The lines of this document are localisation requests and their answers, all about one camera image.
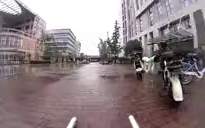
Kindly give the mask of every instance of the building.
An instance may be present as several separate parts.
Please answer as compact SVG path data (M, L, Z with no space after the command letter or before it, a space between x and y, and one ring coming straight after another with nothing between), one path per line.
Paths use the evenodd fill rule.
M61 54L69 53L76 55L76 36L70 29L53 29L48 30L47 34L53 37L53 46L56 47L56 51Z
M45 21L19 0L0 0L0 65L35 60Z
M155 48L148 41L171 31L193 34L194 47L205 45L205 0L122 0L123 40L142 41L146 55Z

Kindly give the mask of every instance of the glass building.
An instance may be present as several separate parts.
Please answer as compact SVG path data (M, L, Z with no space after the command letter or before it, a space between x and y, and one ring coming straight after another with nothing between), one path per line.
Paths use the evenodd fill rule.
M45 21L19 0L0 0L0 65L37 59Z

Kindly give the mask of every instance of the fender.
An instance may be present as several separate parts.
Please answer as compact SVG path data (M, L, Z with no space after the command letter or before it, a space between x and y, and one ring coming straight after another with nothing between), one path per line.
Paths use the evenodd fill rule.
M177 102L183 101L183 91L181 82L179 80L179 77L177 75L169 76L170 82L172 83L172 93L173 93L173 99Z

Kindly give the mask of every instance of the railing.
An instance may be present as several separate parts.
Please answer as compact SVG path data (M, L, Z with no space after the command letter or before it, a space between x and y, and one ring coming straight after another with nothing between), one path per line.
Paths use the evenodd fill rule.
M2 33L3 32L15 33L15 34L20 34L20 35L23 35L23 36L28 36L28 37L34 38L29 33L26 33L26 32L21 31L21 30L13 29L13 28L0 28L0 32L2 32Z

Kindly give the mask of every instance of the tree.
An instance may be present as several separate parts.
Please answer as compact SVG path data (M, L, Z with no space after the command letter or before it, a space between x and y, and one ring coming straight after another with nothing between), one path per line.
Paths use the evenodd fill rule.
M116 20L115 21L115 25L114 25L114 32L113 32L113 35L112 35L112 40L111 42L108 42L108 46L110 48L110 52L111 52L111 55L113 57L115 57L115 63L116 63L116 60L117 60L117 57L118 55L121 53L121 42L119 41L119 38L120 38L120 27L118 26L118 21Z
M44 34L42 36L42 41L40 43L40 49L43 52L43 59L45 60L51 60L52 58L57 59L58 51L56 49L55 40L52 35Z
M125 56L128 56L134 52L143 52L142 43L138 40L130 40L127 42L124 51Z
M98 50L99 50L100 57L102 59L107 59L108 54L109 54L109 48L108 48L107 41L103 41L100 38L100 43L98 44Z

